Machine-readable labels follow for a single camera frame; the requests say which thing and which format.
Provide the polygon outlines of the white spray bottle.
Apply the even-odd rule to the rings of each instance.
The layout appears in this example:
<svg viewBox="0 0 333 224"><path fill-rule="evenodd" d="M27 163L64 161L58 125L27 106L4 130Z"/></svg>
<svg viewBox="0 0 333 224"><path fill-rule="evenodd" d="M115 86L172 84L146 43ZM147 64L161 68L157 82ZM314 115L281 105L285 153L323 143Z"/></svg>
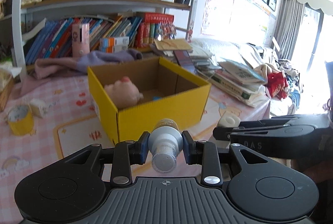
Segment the white spray bottle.
<svg viewBox="0 0 333 224"><path fill-rule="evenodd" d="M155 171L172 172L177 166L177 156L183 149L183 138L177 123L171 119L160 120L150 133L148 149Z"/></svg>

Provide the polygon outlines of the pink plush toy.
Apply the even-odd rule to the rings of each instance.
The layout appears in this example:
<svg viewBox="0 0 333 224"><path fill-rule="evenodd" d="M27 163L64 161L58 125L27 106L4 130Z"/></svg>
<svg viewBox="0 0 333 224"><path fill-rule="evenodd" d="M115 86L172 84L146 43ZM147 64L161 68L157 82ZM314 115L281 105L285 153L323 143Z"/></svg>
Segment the pink plush toy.
<svg viewBox="0 0 333 224"><path fill-rule="evenodd" d="M127 76L105 85L104 90L118 110L135 106L143 99L143 94Z"/></svg>

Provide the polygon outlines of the blue packet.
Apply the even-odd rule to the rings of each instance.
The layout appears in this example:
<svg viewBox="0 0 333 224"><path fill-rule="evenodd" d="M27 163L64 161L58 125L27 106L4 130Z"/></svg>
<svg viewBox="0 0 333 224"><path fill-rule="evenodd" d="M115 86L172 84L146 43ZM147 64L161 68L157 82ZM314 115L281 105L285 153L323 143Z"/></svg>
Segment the blue packet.
<svg viewBox="0 0 333 224"><path fill-rule="evenodd" d="M163 99L163 97L153 96L153 98L152 98L153 101L157 101L157 100L160 100L160 99Z"/></svg>

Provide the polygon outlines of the beige staple box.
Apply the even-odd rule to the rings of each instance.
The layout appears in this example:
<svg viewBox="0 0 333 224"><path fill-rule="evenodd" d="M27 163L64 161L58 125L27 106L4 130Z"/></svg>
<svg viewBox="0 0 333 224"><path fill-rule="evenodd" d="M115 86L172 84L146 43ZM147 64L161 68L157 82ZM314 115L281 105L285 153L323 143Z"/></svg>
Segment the beige staple box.
<svg viewBox="0 0 333 224"><path fill-rule="evenodd" d="M29 105L34 116L44 118L48 113L48 105L46 105L46 102L41 99L33 98L30 100Z"/></svg>

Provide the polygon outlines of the yellow tape roll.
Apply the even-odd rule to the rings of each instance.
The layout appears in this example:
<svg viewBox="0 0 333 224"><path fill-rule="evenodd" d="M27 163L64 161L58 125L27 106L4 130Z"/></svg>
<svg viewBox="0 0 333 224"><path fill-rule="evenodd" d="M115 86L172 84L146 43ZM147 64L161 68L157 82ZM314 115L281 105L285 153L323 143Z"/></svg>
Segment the yellow tape roll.
<svg viewBox="0 0 333 224"><path fill-rule="evenodd" d="M34 119L29 105L16 105L7 113L7 122L15 136L32 135Z"/></svg>

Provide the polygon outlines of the stack of books right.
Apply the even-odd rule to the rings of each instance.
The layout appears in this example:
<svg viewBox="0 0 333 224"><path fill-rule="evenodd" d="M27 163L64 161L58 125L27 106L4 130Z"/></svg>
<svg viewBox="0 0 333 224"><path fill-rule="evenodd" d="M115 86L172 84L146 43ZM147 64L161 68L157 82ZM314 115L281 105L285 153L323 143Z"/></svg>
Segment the stack of books right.
<svg viewBox="0 0 333 224"><path fill-rule="evenodd" d="M255 46L208 38L195 38L190 45L196 71L213 85L250 107L271 99L269 67Z"/></svg>

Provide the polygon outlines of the yellow cardboard box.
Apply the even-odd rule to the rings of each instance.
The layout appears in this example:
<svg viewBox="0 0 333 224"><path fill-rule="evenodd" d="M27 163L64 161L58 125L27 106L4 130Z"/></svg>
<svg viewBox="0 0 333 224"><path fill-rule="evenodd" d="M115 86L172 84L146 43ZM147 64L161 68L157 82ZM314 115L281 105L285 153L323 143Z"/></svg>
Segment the yellow cardboard box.
<svg viewBox="0 0 333 224"><path fill-rule="evenodd" d="M130 78L143 99L133 107L118 110L104 86L123 76ZM207 80L163 57L89 67L87 77L95 112L115 144L137 140L162 119L172 119L180 130L187 130L201 121L211 89ZM163 99L153 101L153 96Z"/></svg>

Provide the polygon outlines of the pink checkered tablecloth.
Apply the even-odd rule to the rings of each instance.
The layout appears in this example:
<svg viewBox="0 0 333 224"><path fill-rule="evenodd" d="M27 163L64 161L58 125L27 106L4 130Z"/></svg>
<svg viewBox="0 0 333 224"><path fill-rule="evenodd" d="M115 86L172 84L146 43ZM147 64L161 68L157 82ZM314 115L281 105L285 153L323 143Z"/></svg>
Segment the pink checkered tablecloth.
<svg viewBox="0 0 333 224"><path fill-rule="evenodd" d="M34 98L46 102L48 113L34 118L32 135L13 135L5 120L7 113ZM194 140L209 140L225 111L244 121L266 119L270 100L252 108L212 86L201 121L187 130ZM91 103L87 76L57 78L22 98L9 99L1 113L1 223L21 221L14 191L25 176L93 143L113 147ZM199 165L187 166L181 153L176 169L167 176L196 176L200 170Z"/></svg>

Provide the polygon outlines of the orange white box lower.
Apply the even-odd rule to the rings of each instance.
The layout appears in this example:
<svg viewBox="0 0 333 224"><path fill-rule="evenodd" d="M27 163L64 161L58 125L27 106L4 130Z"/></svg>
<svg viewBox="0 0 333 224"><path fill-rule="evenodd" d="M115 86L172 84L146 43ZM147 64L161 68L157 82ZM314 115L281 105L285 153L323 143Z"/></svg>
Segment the orange white box lower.
<svg viewBox="0 0 333 224"><path fill-rule="evenodd" d="M99 50L105 53L116 53L120 51L126 51L127 49L128 45L115 45L111 47L103 47L101 45L99 46Z"/></svg>

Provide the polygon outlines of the brown paper envelope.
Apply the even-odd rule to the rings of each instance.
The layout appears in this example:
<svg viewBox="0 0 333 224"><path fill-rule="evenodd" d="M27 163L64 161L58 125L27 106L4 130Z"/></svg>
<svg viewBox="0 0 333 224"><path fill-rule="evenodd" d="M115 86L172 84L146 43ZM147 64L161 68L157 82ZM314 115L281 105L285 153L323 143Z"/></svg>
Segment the brown paper envelope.
<svg viewBox="0 0 333 224"><path fill-rule="evenodd" d="M160 51L189 51L192 49L185 39L154 40L154 43Z"/></svg>

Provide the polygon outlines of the orange white box upper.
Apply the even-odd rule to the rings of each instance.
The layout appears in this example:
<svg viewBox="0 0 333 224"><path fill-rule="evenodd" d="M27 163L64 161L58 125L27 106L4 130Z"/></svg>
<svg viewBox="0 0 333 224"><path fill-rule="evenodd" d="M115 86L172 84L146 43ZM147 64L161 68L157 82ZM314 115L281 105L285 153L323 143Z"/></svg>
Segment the orange white box upper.
<svg viewBox="0 0 333 224"><path fill-rule="evenodd" d="M101 38L100 39L100 46L104 47L104 48L114 47L116 45L128 45L128 44L129 44L129 37L128 36Z"/></svg>

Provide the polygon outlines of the pink purple scarf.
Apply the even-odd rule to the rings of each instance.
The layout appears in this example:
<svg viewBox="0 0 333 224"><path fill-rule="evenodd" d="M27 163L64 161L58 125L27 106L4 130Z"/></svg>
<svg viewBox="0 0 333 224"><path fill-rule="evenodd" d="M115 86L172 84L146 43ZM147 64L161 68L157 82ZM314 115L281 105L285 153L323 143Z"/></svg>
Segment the pink purple scarf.
<svg viewBox="0 0 333 224"><path fill-rule="evenodd" d="M20 88L13 92L13 98L22 97L55 77L86 75L87 69L108 63L118 64L142 59L141 52L128 49L116 53L92 51L82 57L62 57L37 59L34 72L25 77Z"/></svg>

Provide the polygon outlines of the pink cylindrical device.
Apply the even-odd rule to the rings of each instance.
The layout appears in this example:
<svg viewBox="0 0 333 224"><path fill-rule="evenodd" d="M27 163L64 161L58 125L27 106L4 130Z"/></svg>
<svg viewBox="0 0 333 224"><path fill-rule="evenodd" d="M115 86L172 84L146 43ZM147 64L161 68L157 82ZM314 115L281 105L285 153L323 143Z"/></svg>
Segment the pink cylindrical device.
<svg viewBox="0 0 333 224"><path fill-rule="evenodd" d="M72 25L72 57L82 57L90 52L89 24Z"/></svg>

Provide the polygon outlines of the red thick dictionary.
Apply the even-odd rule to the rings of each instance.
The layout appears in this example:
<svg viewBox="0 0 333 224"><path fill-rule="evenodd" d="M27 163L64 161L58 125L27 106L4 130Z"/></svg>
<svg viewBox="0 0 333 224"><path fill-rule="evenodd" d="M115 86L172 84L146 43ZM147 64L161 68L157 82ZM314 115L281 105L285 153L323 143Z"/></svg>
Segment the red thick dictionary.
<svg viewBox="0 0 333 224"><path fill-rule="evenodd" d="M173 25L174 15L156 12L136 12L134 17L140 19L136 30L134 47L146 48L163 36L163 26Z"/></svg>

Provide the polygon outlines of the white bookshelf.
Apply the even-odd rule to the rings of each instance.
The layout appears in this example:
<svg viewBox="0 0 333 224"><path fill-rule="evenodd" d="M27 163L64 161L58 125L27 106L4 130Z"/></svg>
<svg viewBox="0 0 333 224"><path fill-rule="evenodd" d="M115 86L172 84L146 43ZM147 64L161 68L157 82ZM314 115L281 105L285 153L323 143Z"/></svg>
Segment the white bookshelf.
<svg viewBox="0 0 333 224"><path fill-rule="evenodd" d="M33 22L43 18L56 19L84 14L111 14L122 12L126 9L143 10L154 9L165 11L166 9L180 9L189 11L187 25L192 26L195 19L195 7L197 0L191 0L189 6L163 0L43 0L38 3L21 5L21 0L12 0L11 24L15 65L21 67L20 79L24 79L31 67L26 64L24 58L25 41L22 38L22 24L26 28L32 28Z"/></svg>

